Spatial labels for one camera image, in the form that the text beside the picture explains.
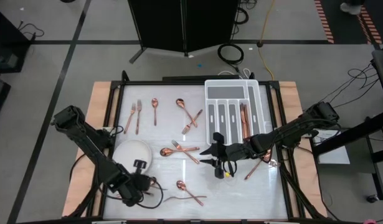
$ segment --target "person's shoe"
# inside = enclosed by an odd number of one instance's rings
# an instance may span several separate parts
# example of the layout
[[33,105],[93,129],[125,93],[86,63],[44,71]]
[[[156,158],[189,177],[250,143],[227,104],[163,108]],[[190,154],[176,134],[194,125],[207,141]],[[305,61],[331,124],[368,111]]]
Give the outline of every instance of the person's shoe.
[[341,10],[343,12],[349,13],[350,15],[358,15],[361,13],[361,6],[351,6],[344,2],[341,4]]

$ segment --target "black stand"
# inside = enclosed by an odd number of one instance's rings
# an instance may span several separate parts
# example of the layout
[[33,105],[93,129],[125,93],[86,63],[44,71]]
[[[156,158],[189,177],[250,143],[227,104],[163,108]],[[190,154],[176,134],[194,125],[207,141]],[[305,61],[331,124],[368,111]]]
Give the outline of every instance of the black stand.
[[342,134],[333,137],[318,146],[312,147],[313,155],[318,157],[320,154],[330,152],[360,138],[366,138],[375,170],[375,172],[372,174],[372,178],[374,179],[374,184],[377,190],[377,195],[368,196],[367,201],[370,203],[375,202],[376,197],[378,200],[383,200],[383,183],[377,166],[378,162],[383,161],[383,150],[379,152],[373,152],[370,139],[368,138],[369,134],[372,134],[378,130],[383,131],[383,113],[371,119],[367,119],[365,122],[357,125],[356,127],[348,129]]

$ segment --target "fork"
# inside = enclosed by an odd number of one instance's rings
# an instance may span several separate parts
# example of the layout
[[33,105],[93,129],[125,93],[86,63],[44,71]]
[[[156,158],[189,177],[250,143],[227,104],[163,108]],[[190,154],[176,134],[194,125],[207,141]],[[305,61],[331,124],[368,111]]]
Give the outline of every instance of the fork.
[[186,127],[185,127],[185,128],[183,129],[183,131],[181,132],[182,134],[186,134],[187,132],[190,131],[190,127],[191,127],[191,125],[192,125],[192,122],[193,122],[193,121],[196,121],[197,118],[199,117],[199,115],[200,115],[201,113],[202,113],[202,109],[199,110],[199,111],[198,111],[198,114],[194,117],[194,119],[193,119],[189,124],[186,125]]
[[139,122],[140,122],[140,111],[141,111],[141,100],[137,100],[137,124],[136,124],[136,134],[139,134]]
[[188,157],[190,157],[190,159],[192,159],[196,164],[199,164],[199,161],[194,158],[192,155],[190,155],[188,152],[186,152],[180,145],[179,143],[177,143],[175,140],[172,140],[172,144],[174,145],[174,147],[176,147],[176,149],[179,149],[181,150],[182,152],[184,152]]
[[129,128],[129,124],[130,124],[130,121],[131,121],[131,117],[133,116],[133,114],[136,112],[136,104],[135,103],[132,103],[131,105],[131,110],[130,110],[130,116],[128,118],[128,123],[126,124],[126,128],[125,130],[123,131],[123,134],[126,134],[128,132],[128,128]]

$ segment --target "black metal rack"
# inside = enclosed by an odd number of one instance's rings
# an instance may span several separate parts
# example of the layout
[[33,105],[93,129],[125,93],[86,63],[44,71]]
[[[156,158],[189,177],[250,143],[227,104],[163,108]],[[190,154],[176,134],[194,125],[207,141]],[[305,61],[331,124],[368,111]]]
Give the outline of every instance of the black metal rack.
[[[122,99],[124,97],[124,89],[125,86],[129,85],[203,85],[204,81],[206,79],[212,79],[212,78],[220,78],[217,75],[216,76],[204,76],[204,77],[195,77],[195,78],[188,78],[188,81],[180,81],[178,77],[165,77],[163,78],[164,81],[157,81],[157,82],[131,82],[129,81],[129,78],[126,74],[125,71],[122,72],[122,79],[121,81],[112,81],[111,82],[111,87],[110,87],[110,94],[108,97],[108,103],[107,103],[107,108],[106,108],[106,113],[105,113],[105,119],[104,119],[104,125],[108,125],[109,123],[109,118],[111,115],[111,108],[113,105],[113,99],[114,99],[114,94],[115,90],[119,88],[119,97],[116,102],[116,111],[115,111],[115,117],[114,117],[114,126],[118,125],[119,122],[119,114],[121,110],[121,104],[122,104]],[[269,110],[272,118],[272,124],[273,128],[277,127],[277,120],[275,117],[274,113],[274,104],[273,104],[273,97],[272,97],[272,89],[275,90],[276,93],[276,98],[277,98],[277,103],[279,105],[280,109],[280,118],[281,118],[281,123],[285,124],[286,119],[285,119],[285,112],[283,109],[283,103],[282,103],[282,98],[281,98],[281,92],[280,92],[280,85],[278,81],[267,81],[267,82],[260,82],[260,85],[265,86],[266,91],[267,91],[267,96],[268,96],[268,104],[269,104]],[[112,157],[113,155],[113,150],[115,146],[109,148],[108,151],[108,157]],[[281,146],[276,146],[277,150],[277,156],[278,160],[280,162],[284,161],[284,158],[282,156],[282,148]],[[293,155],[289,154],[288,155],[290,159],[290,167],[291,168],[291,174],[294,179],[296,179],[296,169],[295,169],[295,162],[293,161]],[[298,222],[298,223],[319,223],[319,224],[355,224],[353,222],[340,222],[340,221],[332,221],[332,220],[313,220],[313,219],[308,219],[304,217],[294,217],[292,213],[292,207],[291,207],[291,199],[290,199],[290,193],[288,189],[288,184],[287,181],[283,176],[281,176],[281,183],[283,187],[283,193],[284,193],[284,198],[285,198],[285,205],[286,205],[286,212],[288,215],[288,221],[289,222]],[[63,217],[62,219],[58,220],[46,220],[46,221],[39,221],[39,222],[27,222],[23,224],[50,224],[50,223],[76,223],[76,224],[92,224],[95,222],[103,222],[105,221],[103,219],[103,211],[104,211],[104,206],[105,206],[105,197],[102,197],[100,201],[100,208],[98,211],[97,216],[92,216],[92,211],[93,211],[93,205],[95,202],[95,198],[93,197],[92,201],[89,203],[89,206],[87,208],[86,212],[86,217]],[[298,212],[299,214],[304,214],[303,212],[303,206],[299,205],[300,201],[299,199],[297,200],[298,203]],[[118,220],[118,223],[123,223],[123,224],[128,224],[128,223],[241,223],[241,224],[246,224],[246,223],[266,223],[267,221],[248,221],[248,220],[229,220],[229,221],[206,221],[206,220]]]
[[[182,80],[182,77],[163,77],[163,81],[142,82],[142,81],[129,81],[129,78],[128,78],[126,72],[123,71],[121,81],[112,81],[111,82],[110,94],[108,97],[108,103],[107,103],[105,119],[104,119],[104,125],[108,125],[110,114],[111,114],[111,108],[113,105],[114,92],[118,88],[119,88],[120,92],[119,92],[118,101],[116,102],[116,111],[115,111],[114,125],[113,125],[114,127],[117,126],[118,122],[119,122],[119,114],[120,114],[120,110],[121,110],[120,108],[121,108],[121,103],[122,103],[123,97],[124,97],[123,91],[125,89],[125,86],[129,86],[129,85],[204,85],[205,80],[214,79],[214,78],[221,78],[221,77],[220,76],[218,77],[217,75],[215,75],[215,76],[186,77],[185,79],[187,81]],[[238,79],[239,77],[237,75],[234,75],[234,76],[231,76],[228,78]],[[263,85],[266,88],[266,92],[267,92],[267,96],[268,96],[269,110],[270,110],[270,117],[272,119],[273,129],[277,128],[277,119],[275,117],[275,112],[274,112],[275,109],[274,109],[271,89],[274,89],[275,93],[276,93],[277,103],[279,105],[279,110],[280,110],[281,123],[282,123],[282,125],[286,124],[285,112],[284,112],[284,108],[283,108],[283,102],[282,102],[279,82],[278,81],[260,81],[259,85]],[[112,158],[114,148],[115,148],[115,145],[109,149],[109,153],[108,153],[109,158]],[[283,158],[283,154],[282,154],[282,146],[277,145],[276,150],[277,150],[278,160],[283,162],[284,158]],[[291,167],[291,174],[292,174],[293,178],[296,181],[298,181],[297,174],[296,174],[295,161],[293,160],[293,155],[289,154],[288,157],[291,158],[289,161],[290,167]],[[291,198],[290,198],[290,192],[288,189],[288,184],[287,184],[287,181],[285,180],[285,178],[282,176],[281,176],[281,184],[282,184],[283,192],[284,192],[284,199],[285,199],[287,216],[288,216],[288,218],[293,218],[293,212],[292,212],[292,207],[291,207]],[[105,199],[106,198],[103,197],[101,202],[100,202],[100,208],[98,211],[99,217],[103,216]],[[300,217],[304,218],[305,217],[305,210],[302,206],[300,199],[296,198],[296,202],[298,204],[298,213],[300,214]],[[89,216],[92,214],[93,205],[94,205],[94,199],[93,199],[93,202],[90,203],[88,210],[87,210],[87,214]],[[159,220],[157,220],[156,222],[150,221],[150,223],[160,223],[160,222],[159,222]]]

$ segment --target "black partition panel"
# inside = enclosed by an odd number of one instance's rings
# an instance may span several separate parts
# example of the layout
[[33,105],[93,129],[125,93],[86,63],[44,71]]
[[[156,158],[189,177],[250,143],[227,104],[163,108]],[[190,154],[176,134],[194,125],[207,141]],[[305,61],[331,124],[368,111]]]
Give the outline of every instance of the black partition panel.
[[187,0],[187,51],[227,43],[232,35],[239,0]]
[[143,47],[183,52],[180,0],[128,0]]
[[230,41],[240,0],[128,0],[142,47],[192,52]]

